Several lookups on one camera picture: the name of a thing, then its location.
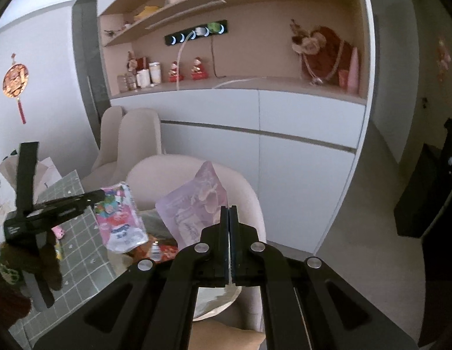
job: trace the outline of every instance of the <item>red tassel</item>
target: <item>red tassel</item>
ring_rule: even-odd
[[[18,103],[19,103],[20,117],[22,117],[22,122],[23,122],[23,124],[26,124],[27,121],[26,121],[26,119],[25,119],[25,114],[23,113],[23,108],[22,108],[22,106],[21,106],[21,101],[19,100]]]

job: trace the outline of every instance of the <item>hanging ornament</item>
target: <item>hanging ornament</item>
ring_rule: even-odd
[[[20,102],[20,95],[28,83],[28,69],[25,65],[15,62],[15,54],[12,54],[12,67],[6,72],[2,82],[2,91],[7,97],[17,99],[20,117],[23,124],[26,124],[25,114]]]
[[[439,67],[439,73],[437,74],[437,77],[440,83],[443,83],[445,80],[445,75],[450,68],[451,61],[452,57],[446,46],[445,39],[439,37],[439,43],[437,44],[437,66]]]

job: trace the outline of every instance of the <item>pink chair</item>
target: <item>pink chair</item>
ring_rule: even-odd
[[[203,162],[185,155],[156,155],[143,159],[126,179],[137,208],[153,209],[159,198],[192,180]],[[266,242],[262,209],[250,184],[231,168],[217,163],[213,166],[226,189],[229,205],[237,205],[239,221],[255,227],[259,239]],[[215,319],[229,326],[263,331],[262,314],[259,287],[243,287],[238,299]]]
[[[153,109],[139,108],[123,116],[122,107],[113,106],[101,121],[101,149],[91,169],[82,179],[85,191],[119,183],[146,157],[161,154],[161,123]]]

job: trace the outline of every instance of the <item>teddy bear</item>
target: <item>teddy bear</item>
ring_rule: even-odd
[[[295,20],[291,20],[290,27],[293,32],[292,49],[302,56],[302,72],[314,84],[338,85],[338,71],[349,70],[353,46],[329,27],[307,31]]]

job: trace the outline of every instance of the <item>chair backrest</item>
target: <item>chair backrest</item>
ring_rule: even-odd
[[[101,118],[101,145],[91,168],[92,172],[107,163],[117,161],[119,127],[123,116],[124,111],[120,106],[111,106],[104,112]]]
[[[158,154],[161,154],[158,113],[148,108],[128,111],[119,127],[117,167],[111,183],[125,180],[137,163]]]
[[[143,159],[127,176],[137,208],[153,209],[155,202],[192,180],[204,160],[186,155],[157,155]],[[221,184],[226,189],[228,204],[237,205],[239,221],[257,229],[265,242],[265,224],[255,191],[237,171],[213,163]]]

